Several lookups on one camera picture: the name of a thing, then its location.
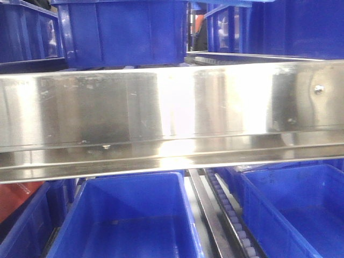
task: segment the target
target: screw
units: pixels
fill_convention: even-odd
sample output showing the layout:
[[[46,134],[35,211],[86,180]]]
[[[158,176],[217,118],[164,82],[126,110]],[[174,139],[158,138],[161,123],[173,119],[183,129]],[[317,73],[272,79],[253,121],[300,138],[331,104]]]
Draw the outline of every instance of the screw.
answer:
[[[292,119],[292,118],[289,118],[288,119],[288,123],[291,124],[291,125],[294,125],[294,124],[296,124],[296,120]]]
[[[316,85],[316,86],[314,87],[314,93],[317,94],[317,95],[319,95],[319,94],[321,94],[321,93],[324,91],[324,89],[325,89],[324,86],[322,86],[322,85]]]

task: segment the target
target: plastic storage bin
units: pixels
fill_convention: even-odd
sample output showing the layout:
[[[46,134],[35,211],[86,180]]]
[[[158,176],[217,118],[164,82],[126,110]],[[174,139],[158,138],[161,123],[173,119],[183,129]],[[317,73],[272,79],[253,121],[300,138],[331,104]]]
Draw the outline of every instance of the plastic storage bin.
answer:
[[[0,0],[0,63],[63,57],[58,17],[21,0]]]
[[[327,161],[330,163],[340,164],[339,160]],[[244,205],[243,201],[243,180],[241,177],[242,173],[248,171],[257,171],[264,169],[278,169],[278,168],[289,168],[305,166],[310,164],[320,164],[322,161],[299,161],[299,162],[283,162],[283,163],[273,163],[273,164],[251,164],[251,165],[240,165],[233,167],[222,167],[214,168],[213,171],[217,173],[227,184],[229,191],[239,203],[240,206]]]
[[[1,258],[40,257],[53,228],[64,220],[70,199],[75,188],[75,180],[59,180],[44,183],[14,214],[16,218],[4,223],[13,223],[9,232],[0,232]]]
[[[343,257],[343,172],[322,164],[241,176],[243,219],[268,257]]]
[[[183,62],[184,1],[52,0],[70,67]]]
[[[218,5],[209,5],[213,11]],[[344,2],[276,0],[229,7],[208,17],[212,52],[344,58]]]
[[[181,175],[84,182],[47,257],[204,257]]]

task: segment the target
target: stainless steel shelf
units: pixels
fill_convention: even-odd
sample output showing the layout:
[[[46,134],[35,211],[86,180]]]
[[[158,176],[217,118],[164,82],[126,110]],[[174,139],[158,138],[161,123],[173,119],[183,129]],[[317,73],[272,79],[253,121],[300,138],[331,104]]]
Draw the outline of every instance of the stainless steel shelf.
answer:
[[[0,76],[0,182],[344,156],[344,61]]]

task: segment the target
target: stainless steel rail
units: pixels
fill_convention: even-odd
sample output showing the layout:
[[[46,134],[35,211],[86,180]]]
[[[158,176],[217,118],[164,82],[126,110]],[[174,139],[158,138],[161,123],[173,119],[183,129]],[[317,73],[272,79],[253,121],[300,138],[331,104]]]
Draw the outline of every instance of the stainless steel rail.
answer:
[[[344,156],[344,61],[0,76],[0,182]]]

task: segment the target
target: bolt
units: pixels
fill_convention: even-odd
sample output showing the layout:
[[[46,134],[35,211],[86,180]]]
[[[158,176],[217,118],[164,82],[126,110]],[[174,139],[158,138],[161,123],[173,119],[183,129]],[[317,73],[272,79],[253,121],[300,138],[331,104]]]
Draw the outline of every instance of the bolt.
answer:
[[[316,86],[314,87],[314,93],[317,94],[317,95],[319,95],[319,94],[321,94],[321,93],[324,91],[324,89],[325,89],[324,86],[322,86],[322,85],[316,85]]]
[[[296,120],[292,119],[292,118],[289,118],[288,119],[288,123],[291,124],[291,125],[294,125],[294,124],[296,124]]]

